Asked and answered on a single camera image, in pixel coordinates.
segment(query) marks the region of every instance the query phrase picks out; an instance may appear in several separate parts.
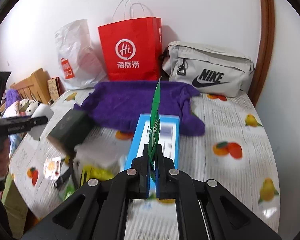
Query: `silver rivet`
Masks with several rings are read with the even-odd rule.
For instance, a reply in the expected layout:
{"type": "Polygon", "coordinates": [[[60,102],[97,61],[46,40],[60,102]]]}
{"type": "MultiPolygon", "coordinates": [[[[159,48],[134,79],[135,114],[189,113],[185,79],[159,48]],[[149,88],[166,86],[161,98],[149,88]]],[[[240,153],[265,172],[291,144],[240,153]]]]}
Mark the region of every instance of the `silver rivet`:
{"type": "Polygon", "coordinates": [[[128,175],[136,175],[137,174],[137,171],[135,169],[128,169],[127,170],[127,174],[128,175]]]}
{"type": "Polygon", "coordinates": [[[98,180],[97,179],[90,179],[88,181],[88,185],[93,187],[93,186],[96,186],[98,184],[98,180]]]}
{"type": "Polygon", "coordinates": [[[170,173],[171,175],[178,175],[178,174],[179,174],[179,170],[177,170],[177,169],[171,169],[171,170],[169,171],[169,173],[170,173]]]}
{"type": "Polygon", "coordinates": [[[216,180],[214,180],[214,179],[209,179],[208,180],[208,185],[210,187],[216,187],[218,185],[218,182],[216,180]]]}

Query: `gray waist bag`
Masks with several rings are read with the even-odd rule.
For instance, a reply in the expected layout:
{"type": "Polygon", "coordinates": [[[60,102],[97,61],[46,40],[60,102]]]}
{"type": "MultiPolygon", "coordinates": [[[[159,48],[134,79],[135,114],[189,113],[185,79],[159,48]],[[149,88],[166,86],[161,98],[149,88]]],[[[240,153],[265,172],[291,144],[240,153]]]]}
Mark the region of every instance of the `gray waist bag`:
{"type": "Polygon", "coordinates": [[[236,97],[254,70],[249,58],[226,48],[174,41],[166,50],[162,69],[169,81],[188,83],[202,93],[236,97]]]}

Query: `stuffed animal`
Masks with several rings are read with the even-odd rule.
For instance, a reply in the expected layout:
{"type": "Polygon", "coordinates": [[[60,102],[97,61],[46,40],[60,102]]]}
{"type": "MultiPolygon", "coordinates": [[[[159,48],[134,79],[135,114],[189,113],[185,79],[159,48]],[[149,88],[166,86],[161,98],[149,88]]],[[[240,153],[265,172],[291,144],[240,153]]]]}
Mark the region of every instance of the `stuffed animal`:
{"type": "Polygon", "coordinates": [[[28,106],[26,110],[26,115],[32,115],[34,111],[38,108],[38,106],[41,104],[40,101],[33,100],[33,102],[28,106]]]}
{"type": "Polygon", "coordinates": [[[19,103],[19,112],[24,112],[30,105],[29,99],[22,99],[19,103]]]}

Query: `white tissue roll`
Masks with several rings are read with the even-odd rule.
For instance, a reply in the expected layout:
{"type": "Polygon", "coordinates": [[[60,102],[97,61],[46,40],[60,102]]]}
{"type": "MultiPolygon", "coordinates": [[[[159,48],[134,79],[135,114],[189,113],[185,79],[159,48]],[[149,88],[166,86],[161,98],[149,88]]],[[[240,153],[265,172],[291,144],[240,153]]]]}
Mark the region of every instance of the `white tissue roll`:
{"type": "MultiPolygon", "coordinates": [[[[39,116],[46,116],[48,118],[48,122],[49,122],[51,117],[53,116],[53,114],[54,114],[54,112],[51,110],[50,106],[41,103],[38,106],[38,108],[34,111],[31,118],[39,117],[39,116]]],[[[30,134],[34,140],[39,141],[40,136],[43,133],[43,130],[45,128],[46,128],[46,124],[35,126],[35,127],[31,128],[31,130],[28,132],[28,134],[30,134]]]]}

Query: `green plastic packet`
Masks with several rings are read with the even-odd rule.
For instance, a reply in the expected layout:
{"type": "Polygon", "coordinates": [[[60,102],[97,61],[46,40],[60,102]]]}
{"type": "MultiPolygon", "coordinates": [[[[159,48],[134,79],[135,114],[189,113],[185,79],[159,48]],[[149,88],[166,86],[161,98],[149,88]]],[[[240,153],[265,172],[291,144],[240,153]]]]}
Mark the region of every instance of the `green plastic packet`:
{"type": "Polygon", "coordinates": [[[158,114],[158,108],[160,104],[160,79],[154,91],[152,107],[151,107],[151,116],[150,116],[150,129],[149,129],[148,155],[149,155],[149,162],[151,164],[150,176],[153,179],[153,181],[155,181],[154,155],[155,152],[157,151],[157,145],[158,145],[159,133],[160,133],[160,119],[158,114]]]}

